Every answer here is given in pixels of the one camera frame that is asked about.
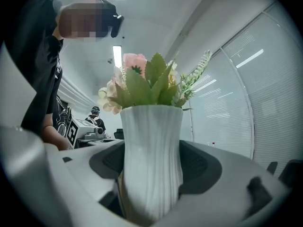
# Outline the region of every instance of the pink flower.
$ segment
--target pink flower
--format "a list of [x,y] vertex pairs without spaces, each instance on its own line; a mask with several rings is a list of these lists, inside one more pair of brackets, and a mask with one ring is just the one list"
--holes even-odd
[[124,70],[127,71],[128,68],[133,69],[143,78],[145,78],[146,63],[147,59],[142,54],[136,55],[128,53],[123,55]]

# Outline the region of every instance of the white vase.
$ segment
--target white vase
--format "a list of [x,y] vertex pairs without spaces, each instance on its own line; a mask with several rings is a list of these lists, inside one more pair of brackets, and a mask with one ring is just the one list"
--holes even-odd
[[121,111],[125,138],[122,199],[131,222],[148,226],[178,201],[178,187],[183,183],[179,156],[182,116],[182,109],[166,105]]

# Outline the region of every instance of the cap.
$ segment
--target cap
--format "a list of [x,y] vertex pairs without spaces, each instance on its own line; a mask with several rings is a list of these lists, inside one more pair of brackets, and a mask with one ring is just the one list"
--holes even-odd
[[99,108],[98,106],[94,106],[94,107],[92,108],[92,110],[93,110],[93,109],[100,111],[100,108]]
[[122,15],[118,15],[114,4],[108,0],[99,0],[102,3],[102,19],[99,19],[96,26],[101,30],[96,31],[96,38],[104,38],[109,32],[111,27],[110,36],[116,38],[120,32],[121,25],[124,21]]

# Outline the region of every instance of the person in background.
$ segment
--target person in background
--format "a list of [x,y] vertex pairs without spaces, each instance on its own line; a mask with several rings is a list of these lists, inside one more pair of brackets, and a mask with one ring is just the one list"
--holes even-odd
[[67,6],[57,0],[28,0],[6,31],[4,42],[14,63],[36,91],[21,127],[59,150],[68,140],[53,127],[62,78],[59,52],[64,38],[116,37],[123,21],[107,0],[82,0]]
[[101,127],[103,129],[103,132],[105,132],[105,125],[104,125],[104,122],[102,119],[99,118],[99,114],[100,114],[100,109],[99,107],[97,106],[94,106],[92,109],[91,109],[91,115],[88,116],[85,120],[90,122],[89,119],[92,119],[93,121],[96,122],[97,126],[98,127]]

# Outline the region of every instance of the green leaf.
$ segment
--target green leaf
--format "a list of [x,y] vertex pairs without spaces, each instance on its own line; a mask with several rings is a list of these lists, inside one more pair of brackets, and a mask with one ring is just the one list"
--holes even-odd
[[145,79],[148,81],[150,81],[153,77],[153,66],[152,63],[150,61],[147,61],[146,63],[146,67],[145,67]]
[[159,77],[163,74],[166,69],[166,63],[163,57],[156,53],[151,61],[146,63],[145,67],[145,79],[151,82],[151,86],[153,86]]
[[123,108],[128,108],[132,106],[132,101],[131,101],[131,96],[129,95],[128,92],[123,90],[118,84],[116,84],[116,90],[117,90],[117,98],[121,100],[121,105]]
[[148,82],[132,69],[126,71],[126,86],[134,105],[152,104],[152,92]]
[[181,100],[179,100],[177,103],[176,103],[176,107],[180,108],[182,107],[185,103],[186,103],[186,98],[183,98]]
[[172,65],[166,68],[156,83],[152,86],[152,101],[156,104],[158,102],[161,91],[166,90],[169,87],[169,72]]
[[158,99],[158,104],[171,105],[172,98],[174,95],[176,95],[177,87],[177,85],[171,86],[167,90],[162,91]]

